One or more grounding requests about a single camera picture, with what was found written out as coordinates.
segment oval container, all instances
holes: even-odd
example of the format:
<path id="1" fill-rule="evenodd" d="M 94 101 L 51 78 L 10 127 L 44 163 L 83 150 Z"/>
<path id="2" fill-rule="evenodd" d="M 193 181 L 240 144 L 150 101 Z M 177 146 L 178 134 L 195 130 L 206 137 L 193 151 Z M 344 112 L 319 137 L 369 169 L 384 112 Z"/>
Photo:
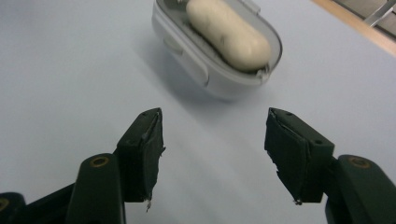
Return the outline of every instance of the oval container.
<path id="1" fill-rule="evenodd" d="M 253 2 L 223 1 L 267 38 L 271 58 L 262 69 L 244 73 L 224 62 L 211 44 L 192 28 L 186 13 L 186 0 L 156 0 L 151 21 L 157 36 L 199 86 L 217 98 L 233 100 L 258 89 L 268 80 L 281 58 L 282 43 Z"/>

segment white object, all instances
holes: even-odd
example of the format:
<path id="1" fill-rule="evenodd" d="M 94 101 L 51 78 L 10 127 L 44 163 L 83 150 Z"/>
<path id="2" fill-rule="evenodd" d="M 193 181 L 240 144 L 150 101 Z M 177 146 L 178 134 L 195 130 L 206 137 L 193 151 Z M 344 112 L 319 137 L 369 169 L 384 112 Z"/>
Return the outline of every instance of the white object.
<path id="1" fill-rule="evenodd" d="M 186 11 L 192 27 L 216 47 L 230 66 L 251 72 L 268 64 L 271 47 L 267 39 L 223 0 L 190 0 Z"/>
<path id="2" fill-rule="evenodd" d="M 264 68 L 246 73 L 224 62 L 220 54 L 191 28 L 186 1 L 156 0 L 152 26 L 174 58 L 199 86 L 217 98 L 232 100 L 249 94 L 268 80 L 280 60 L 282 45 L 276 31 L 259 16 L 259 7 L 248 1 L 225 2 L 267 38 L 272 53 Z"/>

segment screw hole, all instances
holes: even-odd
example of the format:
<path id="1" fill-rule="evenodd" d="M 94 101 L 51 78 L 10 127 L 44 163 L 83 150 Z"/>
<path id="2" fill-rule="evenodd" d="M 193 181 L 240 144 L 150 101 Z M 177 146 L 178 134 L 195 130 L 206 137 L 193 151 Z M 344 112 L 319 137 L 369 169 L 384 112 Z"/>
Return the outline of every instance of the screw hole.
<path id="1" fill-rule="evenodd" d="M 9 200 L 6 198 L 0 198 L 0 212 L 7 208 Z"/>
<path id="2" fill-rule="evenodd" d="M 370 162 L 368 162 L 364 158 L 350 157 L 348 160 L 350 163 L 352 163 L 352 165 L 361 169 L 367 169 L 371 167 Z"/>
<path id="3" fill-rule="evenodd" d="M 91 160 L 90 166 L 91 167 L 101 167 L 108 163 L 108 157 L 96 157 Z"/>

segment cream foam block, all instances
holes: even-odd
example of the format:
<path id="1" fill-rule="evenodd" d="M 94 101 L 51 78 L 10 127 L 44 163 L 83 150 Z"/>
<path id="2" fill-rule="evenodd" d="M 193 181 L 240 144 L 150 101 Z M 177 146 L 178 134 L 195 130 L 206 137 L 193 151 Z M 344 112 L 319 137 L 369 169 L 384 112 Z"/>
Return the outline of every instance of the cream foam block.
<path id="1" fill-rule="evenodd" d="M 191 25 L 235 69 L 251 72 L 268 64 L 267 39 L 222 0 L 190 0 L 186 10 Z"/>

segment table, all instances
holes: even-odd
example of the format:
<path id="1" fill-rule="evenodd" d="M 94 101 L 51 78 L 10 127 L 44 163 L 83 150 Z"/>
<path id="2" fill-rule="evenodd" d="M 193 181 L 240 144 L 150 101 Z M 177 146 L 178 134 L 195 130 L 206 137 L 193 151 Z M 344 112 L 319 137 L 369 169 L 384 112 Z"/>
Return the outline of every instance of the table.
<path id="1" fill-rule="evenodd" d="M 128 203 L 128 223 L 326 223 L 326 198 L 294 205 L 263 149 L 270 106 L 395 182 L 395 58 L 311 1 L 256 3 L 284 53 L 262 88 L 225 103 L 169 57 L 152 1 L 2 1 L 0 192 L 31 203 L 73 183 L 153 107 L 167 149 L 151 208 Z"/>

